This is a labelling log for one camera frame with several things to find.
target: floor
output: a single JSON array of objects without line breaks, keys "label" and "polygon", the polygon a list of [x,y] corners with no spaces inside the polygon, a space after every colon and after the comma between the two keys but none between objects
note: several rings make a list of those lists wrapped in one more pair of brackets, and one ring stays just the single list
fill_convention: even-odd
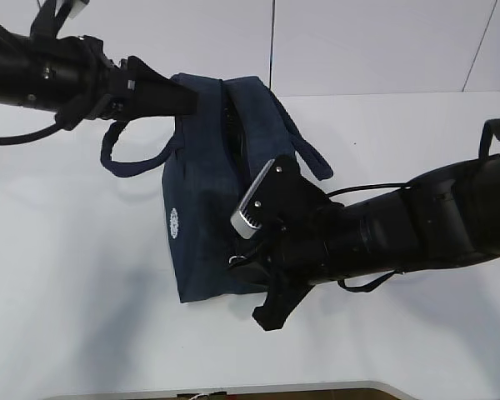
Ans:
[{"label": "floor", "polygon": [[375,389],[322,390],[313,392],[261,393],[211,396],[211,400],[397,400],[394,396]]}]

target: circular logo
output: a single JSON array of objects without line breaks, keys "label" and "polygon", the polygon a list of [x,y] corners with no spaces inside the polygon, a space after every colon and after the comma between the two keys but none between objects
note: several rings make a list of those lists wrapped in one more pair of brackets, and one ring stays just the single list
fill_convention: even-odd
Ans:
[{"label": "circular logo", "polygon": [[170,236],[172,236],[172,239],[178,237],[179,228],[178,210],[176,208],[173,208],[170,212]]}]

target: black cable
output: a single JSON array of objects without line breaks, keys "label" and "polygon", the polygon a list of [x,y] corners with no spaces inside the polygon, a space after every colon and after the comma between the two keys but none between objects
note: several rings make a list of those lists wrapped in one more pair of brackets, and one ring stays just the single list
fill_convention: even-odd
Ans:
[{"label": "black cable", "polygon": [[35,142],[36,140],[47,138],[48,136],[59,132],[61,129],[63,129],[63,125],[61,123],[54,123],[50,127],[45,127],[40,131],[28,133],[26,135],[0,137],[0,146],[14,146],[16,144]]},{"label": "black cable", "polygon": [[363,186],[353,186],[345,187],[344,189],[335,190],[327,194],[329,198],[337,196],[339,194],[357,192],[360,190],[373,190],[373,189],[390,189],[390,188],[406,188],[407,183],[380,183],[379,185],[363,185]]}]

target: fabric bag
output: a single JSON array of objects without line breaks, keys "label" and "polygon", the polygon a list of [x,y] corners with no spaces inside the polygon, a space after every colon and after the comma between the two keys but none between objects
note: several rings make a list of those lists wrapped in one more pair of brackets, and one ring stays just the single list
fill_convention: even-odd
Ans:
[{"label": "fabric bag", "polygon": [[142,162],[114,162],[111,151],[125,124],[115,122],[102,143],[104,167],[131,177],[165,163],[162,188],[168,241],[182,303],[265,287],[228,274],[231,256],[251,248],[230,217],[264,164],[298,153],[319,180],[333,171],[306,142],[293,120],[258,77],[222,81],[180,73],[172,80],[198,93],[197,112],[176,117],[162,152]]}]

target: table surface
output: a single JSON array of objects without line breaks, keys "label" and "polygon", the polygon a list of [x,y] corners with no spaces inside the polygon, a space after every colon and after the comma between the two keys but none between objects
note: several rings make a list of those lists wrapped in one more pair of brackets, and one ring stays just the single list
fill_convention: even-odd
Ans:
[{"label": "table surface", "polygon": [[[326,189],[475,158],[483,122],[500,117],[500,92],[282,101],[335,169]],[[0,106],[0,134],[51,118]],[[107,125],[0,148],[0,400],[352,387],[500,398],[500,259],[396,277],[371,294],[324,284],[278,332],[252,320],[263,294],[182,305],[161,171],[128,180],[106,172],[98,152]],[[151,156],[172,129],[170,118],[135,122],[117,156]]]}]

